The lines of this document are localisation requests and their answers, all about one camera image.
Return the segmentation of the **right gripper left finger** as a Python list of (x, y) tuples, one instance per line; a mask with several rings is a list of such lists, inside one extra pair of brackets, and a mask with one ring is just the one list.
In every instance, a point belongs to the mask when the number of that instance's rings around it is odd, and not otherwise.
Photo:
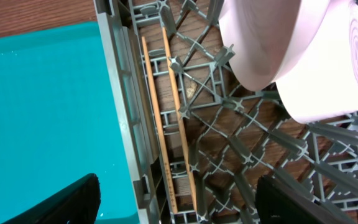
[(89, 173), (5, 224), (94, 223), (100, 204), (99, 179)]

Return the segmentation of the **pink bowl with food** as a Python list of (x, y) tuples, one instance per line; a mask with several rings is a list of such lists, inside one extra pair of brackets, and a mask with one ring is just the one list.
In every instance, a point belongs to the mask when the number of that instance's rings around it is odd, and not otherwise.
[(310, 123), (358, 111), (358, 5), (331, 1), (314, 39), (276, 86), (289, 115)]

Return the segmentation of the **wooden chopstick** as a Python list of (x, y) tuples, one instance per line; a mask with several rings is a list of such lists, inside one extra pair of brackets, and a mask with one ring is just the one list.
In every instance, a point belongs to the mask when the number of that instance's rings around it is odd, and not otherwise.
[(155, 119), (155, 125), (157, 128), (158, 141), (160, 144), (160, 151), (161, 151), (162, 160), (163, 160), (163, 170), (165, 172), (166, 179), (167, 179), (167, 186), (168, 186), (167, 193), (169, 194), (168, 201), (170, 202), (170, 205), (172, 208), (172, 213), (176, 215), (178, 213), (178, 206), (177, 206), (177, 201), (176, 201), (176, 197), (175, 197), (175, 189), (174, 189), (172, 173), (171, 173), (170, 163), (169, 163), (169, 158), (168, 158), (168, 153), (167, 153), (167, 145), (166, 145), (165, 137), (164, 137), (164, 133), (163, 133), (162, 120), (161, 120), (157, 92), (156, 92), (155, 82), (154, 82), (154, 74), (152, 71), (149, 51), (148, 51), (146, 39), (144, 36), (141, 37), (141, 41), (142, 41), (142, 48), (143, 48), (144, 54), (145, 54), (144, 57), (145, 57), (145, 66), (146, 66), (146, 71), (147, 71), (147, 79), (148, 79), (148, 83), (149, 83), (152, 108), (154, 111), (154, 119)]
[(181, 146), (182, 146), (182, 150), (183, 150), (183, 156), (184, 156), (186, 171), (188, 174), (189, 185), (190, 185), (190, 190), (191, 190), (193, 208), (194, 208), (194, 211), (197, 211), (195, 179), (194, 179), (194, 175), (193, 175), (192, 171), (190, 170), (190, 165), (188, 162), (189, 147), (188, 147), (188, 142), (187, 142), (187, 138), (186, 138), (184, 122), (181, 119), (181, 115), (179, 113), (179, 109), (180, 109), (179, 92), (178, 92), (175, 72), (171, 68), (172, 63), (170, 60), (171, 59), (170, 46), (169, 46), (167, 31), (166, 31), (166, 28), (164, 28), (164, 27), (162, 27), (162, 35), (163, 35), (163, 43), (164, 43), (164, 48), (165, 48), (165, 55), (167, 58), (168, 74), (170, 77), (173, 101), (174, 101), (174, 105), (175, 105), (175, 112), (176, 112), (176, 116), (177, 116), (177, 123), (178, 123), (178, 128), (179, 128), (179, 133), (180, 133)]

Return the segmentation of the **white plate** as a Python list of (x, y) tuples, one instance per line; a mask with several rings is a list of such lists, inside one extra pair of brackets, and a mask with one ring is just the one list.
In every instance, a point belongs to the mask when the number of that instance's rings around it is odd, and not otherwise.
[(219, 16), (229, 64), (242, 86), (265, 88), (288, 73), (314, 39), (329, 0), (225, 0)]

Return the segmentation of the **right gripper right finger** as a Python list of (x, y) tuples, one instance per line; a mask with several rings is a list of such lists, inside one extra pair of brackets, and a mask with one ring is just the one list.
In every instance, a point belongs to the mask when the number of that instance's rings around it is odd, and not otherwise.
[(255, 207), (261, 224), (343, 224), (348, 222), (267, 175), (258, 179)]

